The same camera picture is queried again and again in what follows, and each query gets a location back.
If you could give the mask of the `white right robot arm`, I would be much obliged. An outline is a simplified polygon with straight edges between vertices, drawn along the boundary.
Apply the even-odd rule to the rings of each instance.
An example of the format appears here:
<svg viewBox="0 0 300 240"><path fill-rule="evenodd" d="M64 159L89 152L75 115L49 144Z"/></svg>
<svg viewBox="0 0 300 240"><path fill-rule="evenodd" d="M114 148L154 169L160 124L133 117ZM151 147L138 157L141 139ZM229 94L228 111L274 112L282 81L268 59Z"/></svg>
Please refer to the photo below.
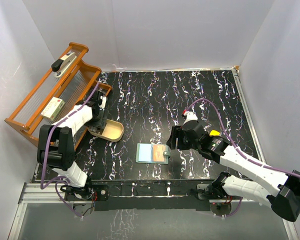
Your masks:
<svg viewBox="0 0 300 240"><path fill-rule="evenodd" d="M197 120L173 126L167 145L171 150L193 149L207 160L240 172L248 179L222 172L199 195L223 199L237 196L269 207L279 217L295 222L300 215L300 172L284 173L249 156L241 156L231 142L204 130Z"/></svg>

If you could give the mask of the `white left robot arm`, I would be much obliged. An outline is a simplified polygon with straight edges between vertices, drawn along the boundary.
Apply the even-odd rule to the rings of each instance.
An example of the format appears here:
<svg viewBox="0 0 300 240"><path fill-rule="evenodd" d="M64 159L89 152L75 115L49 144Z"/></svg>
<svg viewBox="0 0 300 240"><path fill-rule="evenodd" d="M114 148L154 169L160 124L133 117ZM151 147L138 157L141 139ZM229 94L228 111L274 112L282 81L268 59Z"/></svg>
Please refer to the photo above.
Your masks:
<svg viewBox="0 0 300 240"><path fill-rule="evenodd" d="M75 162L74 138L82 127L97 134L104 131L108 115L107 100L107 96L97 90L88 102L78 101L62 119L54 124L44 124L39 130L38 163L43 165L47 156L46 166L68 183L60 190L83 200L93 195L94 188L88 175Z"/></svg>

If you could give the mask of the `orange wooden shelf rack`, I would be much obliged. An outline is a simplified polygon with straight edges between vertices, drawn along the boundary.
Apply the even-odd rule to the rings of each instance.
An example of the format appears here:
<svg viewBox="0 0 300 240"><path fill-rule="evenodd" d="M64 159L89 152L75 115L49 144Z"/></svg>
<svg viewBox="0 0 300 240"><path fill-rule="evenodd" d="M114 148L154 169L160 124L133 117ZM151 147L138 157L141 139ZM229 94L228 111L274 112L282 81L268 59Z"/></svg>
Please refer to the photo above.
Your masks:
<svg viewBox="0 0 300 240"><path fill-rule="evenodd" d="M43 125L52 125L66 116L74 105L89 96L93 87L108 96L112 87L99 83L102 70L83 61L86 45L70 42L25 99L4 121L34 146L39 144Z"/></svg>

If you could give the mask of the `mint green card holder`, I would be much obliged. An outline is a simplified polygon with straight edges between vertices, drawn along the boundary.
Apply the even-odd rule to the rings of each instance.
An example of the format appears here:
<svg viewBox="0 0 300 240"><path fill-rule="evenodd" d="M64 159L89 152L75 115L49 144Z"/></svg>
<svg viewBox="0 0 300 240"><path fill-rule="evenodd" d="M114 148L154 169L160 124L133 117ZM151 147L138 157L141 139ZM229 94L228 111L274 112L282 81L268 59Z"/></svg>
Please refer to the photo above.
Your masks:
<svg viewBox="0 0 300 240"><path fill-rule="evenodd" d="M139 164L168 164L171 149L165 144L138 143L136 163Z"/></svg>

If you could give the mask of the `tan oval wooden tray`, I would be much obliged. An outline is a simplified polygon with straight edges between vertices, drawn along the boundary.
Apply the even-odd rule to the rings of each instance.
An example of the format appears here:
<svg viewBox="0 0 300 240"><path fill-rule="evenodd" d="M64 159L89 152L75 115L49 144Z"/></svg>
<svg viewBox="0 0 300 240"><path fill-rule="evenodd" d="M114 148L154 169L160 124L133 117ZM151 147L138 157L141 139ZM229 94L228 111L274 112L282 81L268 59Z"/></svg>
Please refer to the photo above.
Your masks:
<svg viewBox="0 0 300 240"><path fill-rule="evenodd" d="M124 126L120 122L110 119L106 120L104 129L95 126L89 126L87 129L94 137L110 142L118 142L124 134Z"/></svg>

